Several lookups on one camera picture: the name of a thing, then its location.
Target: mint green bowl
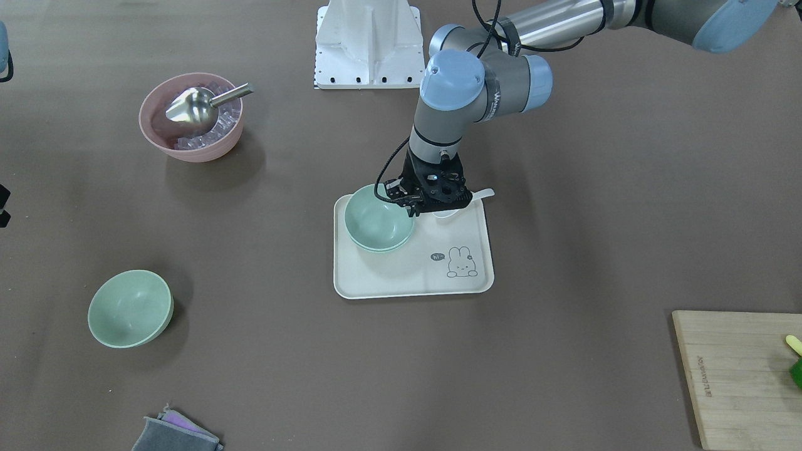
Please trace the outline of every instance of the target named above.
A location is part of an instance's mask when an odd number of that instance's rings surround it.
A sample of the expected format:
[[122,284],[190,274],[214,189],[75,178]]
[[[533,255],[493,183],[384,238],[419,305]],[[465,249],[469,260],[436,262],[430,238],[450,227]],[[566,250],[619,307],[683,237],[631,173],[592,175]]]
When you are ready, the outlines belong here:
[[172,318],[167,283],[148,270],[130,270],[106,281],[89,304],[89,331],[108,347],[136,347],[155,339]]
[[[387,196],[382,184],[379,194]],[[360,188],[348,199],[345,221],[351,240],[371,252],[397,249],[415,228],[415,219],[409,217],[407,209],[377,199],[373,185]]]

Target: light blue cap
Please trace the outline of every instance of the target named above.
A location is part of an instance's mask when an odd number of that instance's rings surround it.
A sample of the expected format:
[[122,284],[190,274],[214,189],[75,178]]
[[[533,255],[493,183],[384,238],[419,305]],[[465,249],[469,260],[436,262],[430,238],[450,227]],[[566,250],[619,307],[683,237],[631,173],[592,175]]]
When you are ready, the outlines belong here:
[[0,72],[6,70],[8,64],[8,32],[6,24],[0,22]]
[[466,51],[435,53],[420,83],[420,98],[426,105],[444,112],[469,105],[484,87],[484,65]]
[[435,31],[434,35],[431,37],[431,41],[429,41],[430,58],[443,48],[443,43],[446,42],[448,34],[454,31],[456,28],[464,27],[455,23],[449,23],[448,25],[441,26],[437,31]]
[[529,63],[529,99],[526,106],[520,112],[525,112],[533,108],[540,107],[546,103],[551,96],[552,86],[554,85],[554,75],[551,67],[543,57],[538,55],[525,55]]
[[694,37],[695,49],[727,53],[752,37],[772,15],[776,0],[727,0]]

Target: wooden cutting board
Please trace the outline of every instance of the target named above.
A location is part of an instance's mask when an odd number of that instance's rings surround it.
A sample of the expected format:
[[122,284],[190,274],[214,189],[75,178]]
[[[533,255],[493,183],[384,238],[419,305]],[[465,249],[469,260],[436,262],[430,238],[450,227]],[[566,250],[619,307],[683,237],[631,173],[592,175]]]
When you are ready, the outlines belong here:
[[704,449],[802,450],[802,389],[788,369],[802,315],[675,311],[674,328]]

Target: folded cloth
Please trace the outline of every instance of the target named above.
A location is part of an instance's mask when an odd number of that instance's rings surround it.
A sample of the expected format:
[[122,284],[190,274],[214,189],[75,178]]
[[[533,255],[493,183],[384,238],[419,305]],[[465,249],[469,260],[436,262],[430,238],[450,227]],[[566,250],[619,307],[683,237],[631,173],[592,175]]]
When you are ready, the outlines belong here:
[[145,417],[145,429],[131,451],[223,451],[223,445],[214,434],[168,406],[158,418]]

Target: pink bowl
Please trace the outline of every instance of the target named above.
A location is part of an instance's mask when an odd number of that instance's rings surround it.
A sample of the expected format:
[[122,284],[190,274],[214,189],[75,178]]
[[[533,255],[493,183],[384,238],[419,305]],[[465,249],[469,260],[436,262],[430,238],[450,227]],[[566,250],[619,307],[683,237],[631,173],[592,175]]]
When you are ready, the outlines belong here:
[[232,100],[233,102],[240,103],[240,118],[237,120],[237,123],[234,124],[234,127],[228,133],[226,133],[225,136],[215,141],[213,144],[204,146],[202,148],[196,148],[192,150],[175,150],[164,138],[157,135],[153,131],[153,126],[151,126],[151,118],[156,110],[159,108],[164,108],[164,105],[167,102],[175,99],[176,96],[179,95],[184,89],[192,86],[198,86],[199,84],[206,86],[212,82],[217,83],[222,87],[227,87],[228,89],[234,88],[234,84],[223,77],[214,74],[206,74],[204,72],[193,72],[192,74],[183,74],[178,75],[177,77],[172,77],[153,89],[153,91],[151,91],[150,94],[145,97],[144,102],[142,102],[142,107],[140,107],[140,130],[145,136],[145,139],[150,141],[151,144],[155,145],[160,151],[168,154],[169,156],[192,163],[203,163],[204,161],[211,161],[215,158],[220,158],[229,150],[234,148],[234,146],[240,140],[240,136],[242,136],[242,128],[244,124],[242,122],[242,99]]

